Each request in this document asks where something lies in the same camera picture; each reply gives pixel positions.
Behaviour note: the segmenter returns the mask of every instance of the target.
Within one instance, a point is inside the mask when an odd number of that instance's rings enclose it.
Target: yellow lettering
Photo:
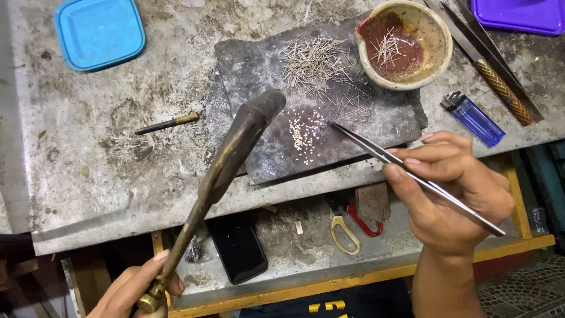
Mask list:
[[[310,310],[310,313],[318,312],[318,309],[320,309],[320,306],[321,306],[321,304],[313,304],[313,305],[309,306],[308,310]]]
[[[336,309],[344,309],[345,302],[343,300],[338,300],[336,302],[329,302],[325,304],[325,310],[332,310],[333,305],[336,305]]]

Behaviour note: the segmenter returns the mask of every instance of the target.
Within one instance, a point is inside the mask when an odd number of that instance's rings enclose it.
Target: hand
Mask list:
[[[470,139],[439,131],[424,135],[423,146],[388,149],[415,174],[438,182],[478,214],[500,225],[512,212],[508,180],[472,155]],[[410,228],[427,249],[442,256],[469,256],[488,232],[448,200],[426,192],[398,165],[383,173],[408,208]]]
[[[159,274],[168,255],[169,250],[164,250],[148,260],[143,266],[134,266],[126,269],[110,285],[87,318],[129,318],[133,305]],[[176,273],[171,279],[167,291],[171,295],[180,295],[184,291],[184,284]],[[166,298],[163,297],[161,306],[156,312],[147,314],[138,310],[133,317],[167,317]]]

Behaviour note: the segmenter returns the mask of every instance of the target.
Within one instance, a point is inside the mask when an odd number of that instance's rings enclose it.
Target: purple plastic container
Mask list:
[[[486,27],[556,36],[565,31],[565,0],[471,0]]]

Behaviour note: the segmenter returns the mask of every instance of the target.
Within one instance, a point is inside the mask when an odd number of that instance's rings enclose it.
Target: yellow scissor handle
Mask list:
[[[355,243],[356,249],[353,252],[350,252],[348,250],[346,250],[337,240],[336,238],[336,226],[337,225],[341,225],[341,228],[345,231],[345,233],[347,233],[347,235],[349,236],[349,238],[353,241],[353,243]],[[345,224],[344,221],[344,217],[343,216],[334,216],[333,220],[332,220],[332,238],[333,241],[336,243],[337,247],[340,248],[341,251],[343,251],[343,253],[346,253],[348,255],[355,255],[357,253],[359,253],[359,251],[361,250],[361,242],[359,241],[359,239],[355,236],[355,234],[349,229],[349,227],[347,226],[347,224]]]

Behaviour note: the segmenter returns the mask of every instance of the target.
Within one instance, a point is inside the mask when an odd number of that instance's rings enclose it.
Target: fabric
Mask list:
[[[242,309],[240,318],[414,318],[404,280],[356,286],[329,293]]]

